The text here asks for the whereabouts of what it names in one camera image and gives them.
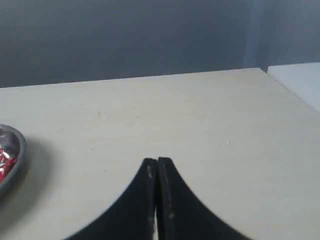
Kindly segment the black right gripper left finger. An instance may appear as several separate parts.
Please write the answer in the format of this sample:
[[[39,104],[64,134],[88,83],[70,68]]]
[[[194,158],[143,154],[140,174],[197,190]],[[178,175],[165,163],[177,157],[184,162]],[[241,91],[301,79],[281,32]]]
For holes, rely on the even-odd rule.
[[[145,158],[121,196],[69,240],[152,240],[158,162]]]

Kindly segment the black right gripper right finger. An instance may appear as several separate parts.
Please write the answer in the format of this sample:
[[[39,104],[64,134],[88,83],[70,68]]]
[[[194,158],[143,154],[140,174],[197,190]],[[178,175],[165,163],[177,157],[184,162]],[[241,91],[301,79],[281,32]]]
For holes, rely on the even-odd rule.
[[[157,164],[157,224],[160,240],[248,239],[197,198],[168,157]]]

